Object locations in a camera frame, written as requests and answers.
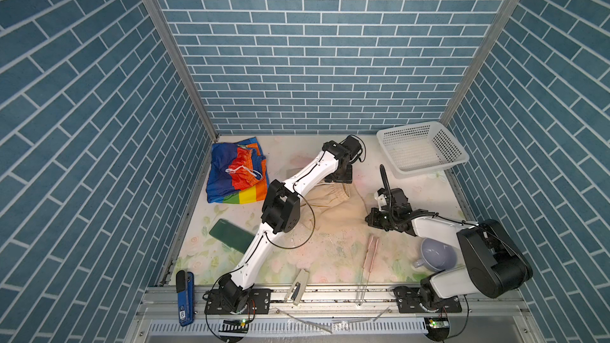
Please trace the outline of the beige shorts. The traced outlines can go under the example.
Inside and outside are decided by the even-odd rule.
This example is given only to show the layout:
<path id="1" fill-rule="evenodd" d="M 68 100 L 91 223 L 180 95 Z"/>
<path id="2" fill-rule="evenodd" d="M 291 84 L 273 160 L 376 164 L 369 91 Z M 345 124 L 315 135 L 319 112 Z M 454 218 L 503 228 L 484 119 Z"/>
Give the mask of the beige shorts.
<path id="1" fill-rule="evenodd" d="M 300 222 L 319 233 L 366 225 L 368 211 L 354 184 L 320 183 L 305 196 L 300 207 Z"/>

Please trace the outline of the rainbow striped shorts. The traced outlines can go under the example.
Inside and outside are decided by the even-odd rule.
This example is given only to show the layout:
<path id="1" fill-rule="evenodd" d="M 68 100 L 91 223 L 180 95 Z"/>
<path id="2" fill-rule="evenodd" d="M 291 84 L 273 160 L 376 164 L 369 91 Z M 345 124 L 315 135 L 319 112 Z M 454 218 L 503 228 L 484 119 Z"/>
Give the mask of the rainbow striped shorts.
<path id="1" fill-rule="evenodd" d="M 213 144 L 208 203 L 257 203 L 267 191 L 267 159 L 257 138 Z"/>

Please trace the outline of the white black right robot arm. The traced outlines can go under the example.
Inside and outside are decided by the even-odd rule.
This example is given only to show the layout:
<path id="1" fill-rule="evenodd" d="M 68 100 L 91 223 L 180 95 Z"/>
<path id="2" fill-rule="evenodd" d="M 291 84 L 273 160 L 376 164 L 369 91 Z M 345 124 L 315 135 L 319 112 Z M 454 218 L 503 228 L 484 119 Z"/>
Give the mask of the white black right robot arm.
<path id="1" fill-rule="evenodd" d="M 464 261 L 462 267 L 438 269 L 422 279 L 416 293 L 397 297 L 402 302 L 413 299 L 423 309 L 437 311 L 459 295 L 481 293 L 496 299 L 532 278 L 530 263 L 500 222 L 488 219 L 472 223 L 414 210 L 402 189 L 390 187 L 383 165 L 380 174 L 383 187 L 377 192 L 378 206 L 365 218 L 367 224 L 386 232 L 437 241 L 451 252 L 460 252 Z"/>

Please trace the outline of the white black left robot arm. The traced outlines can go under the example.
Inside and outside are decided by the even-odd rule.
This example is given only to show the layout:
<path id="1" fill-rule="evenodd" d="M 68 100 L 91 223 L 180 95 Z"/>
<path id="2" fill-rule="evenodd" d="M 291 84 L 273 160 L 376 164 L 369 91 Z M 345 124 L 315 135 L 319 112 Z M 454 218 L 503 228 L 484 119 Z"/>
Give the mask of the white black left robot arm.
<path id="1" fill-rule="evenodd" d="M 251 289 L 271 248 L 279 248 L 277 239 L 291 232 L 300 220 L 305 195 L 322 181 L 350 184 L 353 164 L 365 157 L 365 142 L 351 134 L 343 141 L 324 143 L 314 160 L 294 176 L 271 182 L 262 205 L 261 224 L 244 257 L 235 269 L 214 283 L 218 288 L 215 299 L 224 311 L 238 313 L 248 305 Z"/>

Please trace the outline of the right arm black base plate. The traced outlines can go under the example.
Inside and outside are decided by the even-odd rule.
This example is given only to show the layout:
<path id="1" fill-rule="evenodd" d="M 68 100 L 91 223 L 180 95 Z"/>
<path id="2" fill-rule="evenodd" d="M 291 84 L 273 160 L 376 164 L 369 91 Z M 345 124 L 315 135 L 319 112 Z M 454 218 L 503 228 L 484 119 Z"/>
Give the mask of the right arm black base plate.
<path id="1" fill-rule="evenodd" d="M 422 287 L 399 286 L 392 289 L 400 314 L 461 313 L 459 297 L 440 299 L 432 290 Z"/>

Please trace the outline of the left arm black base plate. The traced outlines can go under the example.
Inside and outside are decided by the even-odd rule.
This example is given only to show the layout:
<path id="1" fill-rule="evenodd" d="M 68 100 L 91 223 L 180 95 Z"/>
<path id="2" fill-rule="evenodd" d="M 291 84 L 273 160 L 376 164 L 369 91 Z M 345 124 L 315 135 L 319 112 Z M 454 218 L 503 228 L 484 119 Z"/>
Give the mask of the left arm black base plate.
<path id="1" fill-rule="evenodd" d="M 205 313 L 213 315 L 268 314 L 272 290 L 254 288 L 229 296 L 225 290 L 214 289 L 204 293 L 202 300 L 206 302 Z"/>

